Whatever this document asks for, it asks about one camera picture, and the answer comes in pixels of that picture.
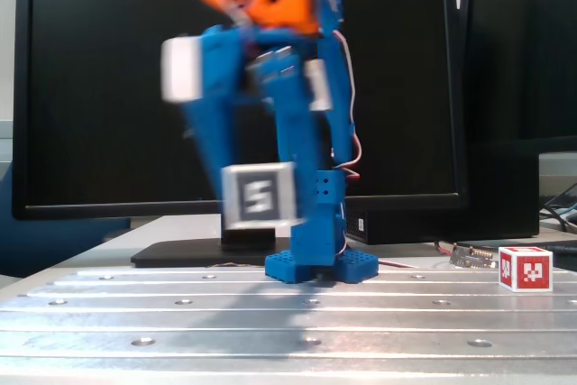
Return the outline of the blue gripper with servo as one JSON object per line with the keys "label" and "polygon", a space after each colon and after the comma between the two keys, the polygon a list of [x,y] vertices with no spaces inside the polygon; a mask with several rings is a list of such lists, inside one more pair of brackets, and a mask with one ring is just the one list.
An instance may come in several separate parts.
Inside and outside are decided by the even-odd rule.
{"label": "blue gripper with servo", "polygon": [[[288,27],[212,26],[200,35],[203,97],[271,101],[279,160],[294,164],[297,215],[316,210],[317,136],[309,109],[316,99],[307,63],[316,57],[316,35]],[[246,122],[250,105],[201,98],[182,111],[217,200],[223,199],[222,169],[250,159]]]}

